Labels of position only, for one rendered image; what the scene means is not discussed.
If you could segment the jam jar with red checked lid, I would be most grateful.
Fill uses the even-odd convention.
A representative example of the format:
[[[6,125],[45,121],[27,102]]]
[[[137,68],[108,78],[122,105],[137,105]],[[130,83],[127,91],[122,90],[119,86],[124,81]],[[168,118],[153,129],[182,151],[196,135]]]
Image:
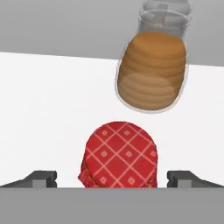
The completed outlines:
[[[86,143],[79,181],[93,188],[156,188],[158,152],[151,136],[130,122],[109,122]]]

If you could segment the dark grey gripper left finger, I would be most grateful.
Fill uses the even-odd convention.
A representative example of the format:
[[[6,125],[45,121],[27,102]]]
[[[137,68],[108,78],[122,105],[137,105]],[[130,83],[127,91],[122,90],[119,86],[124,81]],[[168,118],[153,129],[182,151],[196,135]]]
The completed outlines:
[[[56,171],[34,171],[24,179],[3,185],[3,188],[56,188],[56,179]]]

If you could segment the clear bottle with amber honey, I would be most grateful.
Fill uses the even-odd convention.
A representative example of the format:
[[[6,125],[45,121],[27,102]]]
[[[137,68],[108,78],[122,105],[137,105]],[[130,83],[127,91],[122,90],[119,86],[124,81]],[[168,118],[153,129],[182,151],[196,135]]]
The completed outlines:
[[[115,89],[124,104],[150,113],[178,100],[186,79],[184,36],[191,12],[189,0],[145,0],[137,33],[117,69]]]

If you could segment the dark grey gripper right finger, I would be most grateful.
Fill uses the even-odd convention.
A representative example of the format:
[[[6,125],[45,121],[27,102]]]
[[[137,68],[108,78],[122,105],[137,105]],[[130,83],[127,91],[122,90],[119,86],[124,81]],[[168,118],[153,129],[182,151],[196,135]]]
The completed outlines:
[[[168,171],[167,172],[167,187],[176,188],[223,188],[223,185],[218,185],[198,178],[190,171]]]

